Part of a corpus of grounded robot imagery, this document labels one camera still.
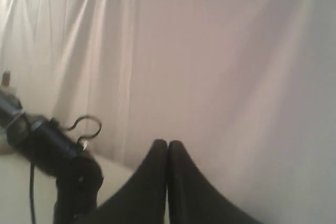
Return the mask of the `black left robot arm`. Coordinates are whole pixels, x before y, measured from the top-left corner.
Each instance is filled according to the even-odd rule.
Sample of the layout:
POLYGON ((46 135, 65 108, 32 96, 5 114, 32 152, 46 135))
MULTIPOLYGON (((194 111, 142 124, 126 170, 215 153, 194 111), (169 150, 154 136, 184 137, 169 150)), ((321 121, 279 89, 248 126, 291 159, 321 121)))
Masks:
POLYGON ((25 112, 19 99, 4 88, 1 140, 56 179, 54 223, 75 223, 96 209, 103 174, 93 156, 64 134, 54 120, 25 112))

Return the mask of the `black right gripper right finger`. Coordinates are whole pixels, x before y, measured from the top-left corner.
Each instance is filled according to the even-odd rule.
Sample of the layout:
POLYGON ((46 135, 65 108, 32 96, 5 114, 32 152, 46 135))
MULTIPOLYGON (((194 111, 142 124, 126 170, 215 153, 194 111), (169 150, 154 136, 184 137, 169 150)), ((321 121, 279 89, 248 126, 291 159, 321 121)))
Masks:
POLYGON ((181 141, 169 143, 167 197, 170 223, 259 223, 212 186, 181 141))

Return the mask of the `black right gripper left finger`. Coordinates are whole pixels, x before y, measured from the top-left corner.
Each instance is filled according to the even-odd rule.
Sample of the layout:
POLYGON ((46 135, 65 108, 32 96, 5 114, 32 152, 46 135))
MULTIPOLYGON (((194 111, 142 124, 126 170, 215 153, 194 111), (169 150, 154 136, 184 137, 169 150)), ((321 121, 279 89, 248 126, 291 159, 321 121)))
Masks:
POLYGON ((92 223, 163 223, 167 142, 155 140, 126 184, 91 218, 92 223))

